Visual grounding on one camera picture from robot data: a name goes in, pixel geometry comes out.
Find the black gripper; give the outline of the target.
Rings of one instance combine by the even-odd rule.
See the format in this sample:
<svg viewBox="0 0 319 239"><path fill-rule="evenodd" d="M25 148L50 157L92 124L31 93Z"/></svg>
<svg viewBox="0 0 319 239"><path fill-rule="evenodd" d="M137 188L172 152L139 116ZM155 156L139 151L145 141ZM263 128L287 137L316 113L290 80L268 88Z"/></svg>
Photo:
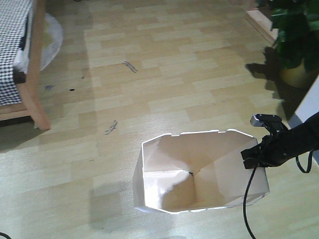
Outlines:
<svg viewBox="0 0 319 239"><path fill-rule="evenodd" d="M245 169L255 167L278 167L287 162L285 155L279 154L275 148L275 140L272 135L266 135L262 142L241 151Z"/></svg>

